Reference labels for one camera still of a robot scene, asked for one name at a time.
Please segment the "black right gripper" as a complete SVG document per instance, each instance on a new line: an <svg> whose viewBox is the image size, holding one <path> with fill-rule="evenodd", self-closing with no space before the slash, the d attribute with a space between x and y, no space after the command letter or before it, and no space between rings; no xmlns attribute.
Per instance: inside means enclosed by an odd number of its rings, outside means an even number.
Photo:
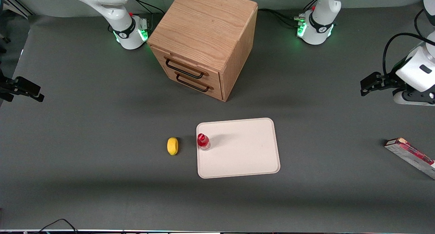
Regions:
<svg viewBox="0 0 435 234"><path fill-rule="evenodd" d="M30 97L37 102L42 102L45 96L40 92L41 87L23 77L10 79L0 69L0 98L12 102L14 95Z"/></svg>

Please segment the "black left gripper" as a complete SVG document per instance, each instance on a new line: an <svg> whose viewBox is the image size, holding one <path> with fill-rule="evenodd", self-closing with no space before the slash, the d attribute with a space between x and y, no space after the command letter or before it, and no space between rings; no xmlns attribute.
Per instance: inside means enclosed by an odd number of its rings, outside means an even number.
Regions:
<svg viewBox="0 0 435 234"><path fill-rule="evenodd" d="M407 84L397 76L397 70L391 70L389 73L384 71L382 78L381 73L373 72L360 81L361 96L366 96L372 91L377 91L382 88L395 89L394 92L407 90Z"/></svg>

